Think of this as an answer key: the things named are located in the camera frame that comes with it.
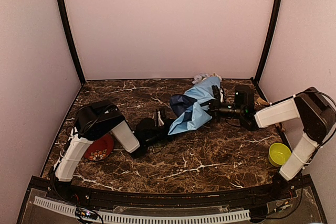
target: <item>brown marble surface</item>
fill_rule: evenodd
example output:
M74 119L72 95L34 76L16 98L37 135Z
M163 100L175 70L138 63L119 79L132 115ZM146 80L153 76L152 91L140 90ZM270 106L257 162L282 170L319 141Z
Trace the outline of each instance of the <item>brown marble surface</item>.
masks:
M250 80L223 80L228 101L234 86ZM169 109L171 95L184 93L191 80L113 80L87 82L79 93L62 130L53 145L43 177L59 157L67 141L66 128L72 126L77 110L85 104L112 99L132 128L155 108ZM179 135L169 143L158 143L139 159L133 159L116 141L113 152L100 162L84 158L79 163L73 184L139 193L199 193L253 187L271 183L277 170L267 158L268 148L281 142L275 127L249 132L215 120L199 130Z

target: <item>dark marble table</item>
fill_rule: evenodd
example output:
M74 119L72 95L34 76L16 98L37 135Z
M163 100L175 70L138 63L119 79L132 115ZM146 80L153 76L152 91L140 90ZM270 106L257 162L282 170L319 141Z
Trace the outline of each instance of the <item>dark marble table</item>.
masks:
M223 80L227 100L232 102L234 86L250 80ZM191 80L112 80L89 81L81 89L53 145L43 172L59 157L67 141L66 128L72 126L77 110L85 104L112 99L132 128L144 117L152 117L155 109L169 109L171 95L192 87ZM268 148L282 142L275 127L255 132L233 127L215 120L199 130L181 134L172 142L158 143L139 159L133 159L116 141L113 152L105 160L79 163L73 184L139 193L199 193L253 187L271 183L277 170L267 158Z

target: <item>white perforated strip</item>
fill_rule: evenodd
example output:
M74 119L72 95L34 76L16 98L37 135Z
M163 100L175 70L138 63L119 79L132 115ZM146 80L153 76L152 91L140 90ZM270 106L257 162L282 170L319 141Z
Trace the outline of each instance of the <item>white perforated strip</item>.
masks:
M75 217L76 208L71 205L65 205L49 199L35 197L34 205L58 212L62 215ZM187 216L187 217L154 217L154 216L133 216L120 215L109 212L99 211L104 223L127 223L127 224L220 224L235 223L239 221L249 220L249 210L237 212L228 212L225 214L203 215L203 216Z

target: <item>black vertical bar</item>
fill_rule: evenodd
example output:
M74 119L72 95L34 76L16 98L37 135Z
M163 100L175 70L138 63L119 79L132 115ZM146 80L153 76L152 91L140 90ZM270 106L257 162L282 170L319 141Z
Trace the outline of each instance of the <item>black vertical bar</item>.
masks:
M69 19L68 19L68 15L67 15L67 10L65 8L64 0L57 0L57 3L58 3L58 8L59 8L59 13L61 15L62 23L63 23L64 33L65 33L65 36L67 38L67 42L68 42L68 46L69 46L69 49L70 49L72 60L74 62L73 64L75 65L75 69L76 69L78 78L80 80L80 83L84 84L85 83L85 77L84 77L84 73L83 73L82 67L80 65L79 58L78 58L78 55L77 55L77 51L76 51L76 48L75 48L75 43L74 43L74 39L72 37L70 24L69 24Z
M254 77L254 80L256 82L260 81L261 75L263 74L263 70L265 68L265 64L266 64L267 56L268 56L268 53L269 53L269 49L270 49L271 44L272 44L272 39L273 39L274 31L275 31L275 26L277 24L278 14L279 14L279 10L280 10L280 3L281 3L281 0L274 0L271 19L269 21L269 26L268 26L268 31L267 31L267 36L266 36L263 52L262 52L261 57L260 57L260 62L259 62L259 66L258 66L258 69L257 69L257 72L256 72L256 76Z

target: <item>light blue fabric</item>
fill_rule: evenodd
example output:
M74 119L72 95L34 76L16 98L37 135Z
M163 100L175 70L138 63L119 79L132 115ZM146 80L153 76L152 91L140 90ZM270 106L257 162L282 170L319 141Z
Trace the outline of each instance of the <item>light blue fabric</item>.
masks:
M208 105L201 107L200 104L214 99L212 85L216 85L220 88L220 79L218 77L209 77L184 93L188 97L195 98L197 102L186 109L184 113L173 122L168 135L197 130L203 124L211 120L212 117L204 111L208 110Z

